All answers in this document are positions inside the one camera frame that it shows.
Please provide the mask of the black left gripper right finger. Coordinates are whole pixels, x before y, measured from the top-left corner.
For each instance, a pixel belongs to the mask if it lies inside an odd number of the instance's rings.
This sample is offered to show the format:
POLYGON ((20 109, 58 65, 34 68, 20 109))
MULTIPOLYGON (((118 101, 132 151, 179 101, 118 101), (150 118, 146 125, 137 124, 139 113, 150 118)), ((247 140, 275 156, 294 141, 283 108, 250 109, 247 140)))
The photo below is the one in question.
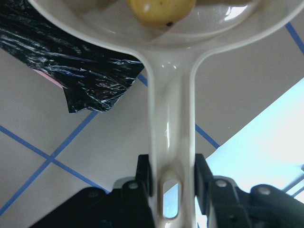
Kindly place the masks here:
POLYGON ((249 215, 230 178, 214 176, 204 156, 195 155, 195 196, 208 228, 250 228, 249 215))

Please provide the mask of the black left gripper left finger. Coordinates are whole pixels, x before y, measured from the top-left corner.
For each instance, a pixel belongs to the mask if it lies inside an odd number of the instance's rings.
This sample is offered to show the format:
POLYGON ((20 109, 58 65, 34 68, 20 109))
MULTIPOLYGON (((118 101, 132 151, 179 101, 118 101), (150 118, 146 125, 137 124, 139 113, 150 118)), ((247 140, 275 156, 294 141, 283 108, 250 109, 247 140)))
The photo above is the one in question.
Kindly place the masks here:
POLYGON ((118 198, 114 213, 118 228, 152 227, 152 171, 147 154, 138 156, 135 176, 116 181, 113 192, 118 198))

